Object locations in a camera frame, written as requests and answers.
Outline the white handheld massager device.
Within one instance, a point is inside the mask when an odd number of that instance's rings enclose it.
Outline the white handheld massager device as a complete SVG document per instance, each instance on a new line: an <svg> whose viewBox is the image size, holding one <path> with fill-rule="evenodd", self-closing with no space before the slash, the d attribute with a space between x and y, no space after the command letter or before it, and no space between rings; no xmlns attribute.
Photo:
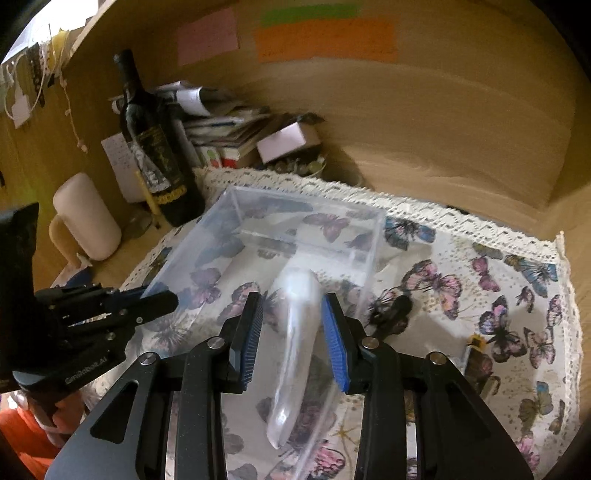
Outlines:
<svg viewBox="0 0 591 480"><path fill-rule="evenodd" d="M267 418L266 437L279 450L290 439L304 401L311 356L321 324L322 287L309 269L290 268L279 277L279 331L283 360Z"/></svg>

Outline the clear plastic storage box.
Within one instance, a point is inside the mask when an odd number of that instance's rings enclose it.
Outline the clear plastic storage box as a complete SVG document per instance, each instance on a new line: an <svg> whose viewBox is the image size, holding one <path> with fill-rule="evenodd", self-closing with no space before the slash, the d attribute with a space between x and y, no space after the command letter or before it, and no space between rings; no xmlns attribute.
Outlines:
<svg viewBox="0 0 591 480"><path fill-rule="evenodd" d="M140 328L136 354L186 353L242 312L249 293L263 299L263 326L252 382L221 400L222 432L232 479L349 479L352 454L338 433L349 413L332 378L322 322L308 384L287 444L266 437L267 418L283 360L279 277L290 268L318 277L322 297L335 293L342 310L364 318L372 291L385 216L375 208L321 197L230 187L197 223L166 242L165 260L150 282L176 294L176 310Z"/></svg>

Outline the cream cylindrical cup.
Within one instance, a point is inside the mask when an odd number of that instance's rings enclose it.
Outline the cream cylindrical cup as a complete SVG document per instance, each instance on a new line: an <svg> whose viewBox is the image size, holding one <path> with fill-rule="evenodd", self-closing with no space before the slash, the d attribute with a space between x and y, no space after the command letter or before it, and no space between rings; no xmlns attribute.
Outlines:
<svg viewBox="0 0 591 480"><path fill-rule="evenodd" d="M77 173L64 182L53 206L49 238L72 267L80 267L82 257L106 260L118 249L122 231L87 174Z"/></svg>

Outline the butterfly print lace cloth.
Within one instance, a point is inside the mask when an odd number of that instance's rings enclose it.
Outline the butterfly print lace cloth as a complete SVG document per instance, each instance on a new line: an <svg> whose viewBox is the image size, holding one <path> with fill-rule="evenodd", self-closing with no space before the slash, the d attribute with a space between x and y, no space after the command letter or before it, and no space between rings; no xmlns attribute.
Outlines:
<svg viewBox="0 0 591 480"><path fill-rule="evenodd" d="M522 235L449 207L317 179L249 170L208 171L216 200L230 187L321 197L380 210L383 231L364 318L376 303L413 302L397 350L446 353L464 367L472 337L484 342L479 377L487 405L507 429L535 478L545 477L579 426L580 321L560 241ZM126 280L133 288L161 269L168 233Z"/></svg>

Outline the white handwritten note sheet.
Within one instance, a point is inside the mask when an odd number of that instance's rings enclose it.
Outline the white handwritten note sheet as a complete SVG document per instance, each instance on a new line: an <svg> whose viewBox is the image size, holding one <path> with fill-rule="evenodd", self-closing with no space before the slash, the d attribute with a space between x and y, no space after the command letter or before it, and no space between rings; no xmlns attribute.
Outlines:
<svg viewBox="0 0 591 480"><path fill-rule="evenodd" d="M136 177L135 159L121 133L101 141L123 198L130 204L145 200Z"/></svg>

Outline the dark wine bottle elephant label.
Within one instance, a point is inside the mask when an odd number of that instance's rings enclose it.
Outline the dark wine bottle elephant label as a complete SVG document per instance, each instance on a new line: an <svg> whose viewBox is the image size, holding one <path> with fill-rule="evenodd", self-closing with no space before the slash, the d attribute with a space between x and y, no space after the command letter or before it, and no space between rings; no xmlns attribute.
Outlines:
<svg viewBox="0 0 591 480"><path fill-rule="evenodd" d="M131 50L114 56L123 82L122 122L148 191L167 222L179 227L204 213L205 200L185 158L165 102L148 92Z"/></svg>

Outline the stack of booklets and papers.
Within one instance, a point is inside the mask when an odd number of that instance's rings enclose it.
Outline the stack of booklets and papers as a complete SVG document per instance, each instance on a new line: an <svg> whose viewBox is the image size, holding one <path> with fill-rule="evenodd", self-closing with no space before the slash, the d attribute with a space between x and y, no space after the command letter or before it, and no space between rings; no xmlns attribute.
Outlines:
<svg viewBox="0 0 591 480"><path fill-rule="evenodd" d="M280 124L280 116L268 107L249 107L223 89L176 81L153 93L170 108L181 149L193 168L256 164L256 143Z"/></svg>

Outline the small pink white box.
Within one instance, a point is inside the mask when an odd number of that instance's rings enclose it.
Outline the small pink white box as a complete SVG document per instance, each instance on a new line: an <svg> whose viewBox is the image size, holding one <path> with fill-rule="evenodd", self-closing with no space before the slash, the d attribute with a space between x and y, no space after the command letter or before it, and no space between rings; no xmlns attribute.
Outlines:
<svg viewBox="0 0 591 480"><path fill-rule="evenodd" d="M322 143L317 130L307 123L294 122L256 143L263 164L285 155L306 150Z"/></svg>

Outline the pink paper note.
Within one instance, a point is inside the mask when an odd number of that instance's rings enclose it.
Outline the pink paper note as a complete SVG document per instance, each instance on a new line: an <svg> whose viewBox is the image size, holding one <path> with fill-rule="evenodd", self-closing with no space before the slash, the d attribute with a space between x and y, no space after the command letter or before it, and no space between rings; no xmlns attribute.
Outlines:
<svg viewBox="0 0 591 480"><path fill-rule="evenodd" d="M177 30L177 57L186 66L239 48L235 12L231 7L208 14Z"/></svg>

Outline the orange paper note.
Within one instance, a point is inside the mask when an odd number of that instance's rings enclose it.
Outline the orange paper note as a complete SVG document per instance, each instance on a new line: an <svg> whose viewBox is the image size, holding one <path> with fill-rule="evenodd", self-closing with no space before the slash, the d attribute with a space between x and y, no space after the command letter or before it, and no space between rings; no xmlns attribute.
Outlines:
<svg viewBox="0 0 591 480"><path fill-rule="evenodd" d="M253 33L260 63L335 58L397 61L396 25L375 18L314 19Z"/></svg>

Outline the green paper note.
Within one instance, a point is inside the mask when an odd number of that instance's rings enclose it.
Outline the green paper note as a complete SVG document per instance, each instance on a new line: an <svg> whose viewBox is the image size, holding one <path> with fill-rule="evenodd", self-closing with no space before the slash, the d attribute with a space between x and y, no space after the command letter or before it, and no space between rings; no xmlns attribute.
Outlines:
<svg viewBox="0 0 591 480"><path fill-rule="evenodd" d="M356 3L324 3L291 6L273 9L263 13L260 25L264 28L304 22L308 20L350 19L359 15L360 6Z"/></svg>

